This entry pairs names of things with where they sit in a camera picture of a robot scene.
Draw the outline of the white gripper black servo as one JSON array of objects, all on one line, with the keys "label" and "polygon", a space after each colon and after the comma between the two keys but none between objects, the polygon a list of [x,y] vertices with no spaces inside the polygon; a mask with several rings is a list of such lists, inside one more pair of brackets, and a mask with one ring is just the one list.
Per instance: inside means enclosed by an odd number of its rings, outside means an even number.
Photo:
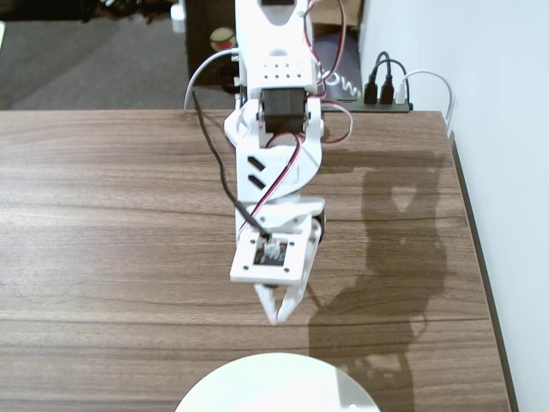
[{"label": "white gripper black servo", "polygon": [[325,217],[325,199],[301,195],[288,195],[275,200],[243,202],[240,206],[259,226],[268,233],[297,233],[298,225],[311,218],[311,235],[305,248],[305,260],[301,279],[295,286],[289,286],[279,310],[275,301],[277,285],[254,285],[256,296],[260,301],[270,324],[282,324],[299,306],[304,298],[311,270],[317,254],[318,244],[323,241]]}]

